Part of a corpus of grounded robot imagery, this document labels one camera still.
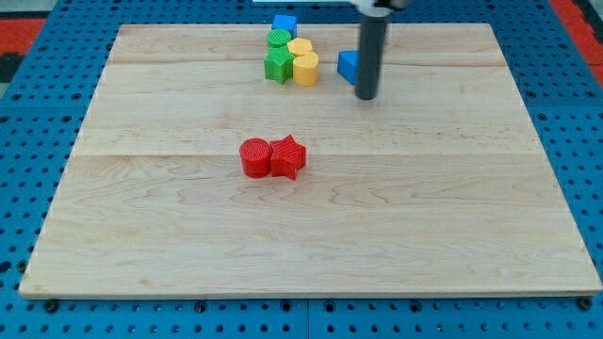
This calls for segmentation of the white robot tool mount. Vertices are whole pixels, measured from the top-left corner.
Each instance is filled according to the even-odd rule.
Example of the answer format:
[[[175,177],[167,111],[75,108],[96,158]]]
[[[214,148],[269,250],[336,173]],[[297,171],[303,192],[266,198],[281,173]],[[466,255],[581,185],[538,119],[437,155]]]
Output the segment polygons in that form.
[[[405,0],[350,0],[360,13],[370,17],[385,17],[392,11],[405,8]]]

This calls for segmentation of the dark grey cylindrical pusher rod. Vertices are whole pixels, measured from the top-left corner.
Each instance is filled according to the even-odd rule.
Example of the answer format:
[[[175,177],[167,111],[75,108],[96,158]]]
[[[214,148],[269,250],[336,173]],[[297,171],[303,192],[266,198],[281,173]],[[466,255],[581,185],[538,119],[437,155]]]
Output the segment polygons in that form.
[[[355,95],[361,100],[373,100],[377,96],[389,23],[389,14],[383,17],[362,16],[354,82]]]

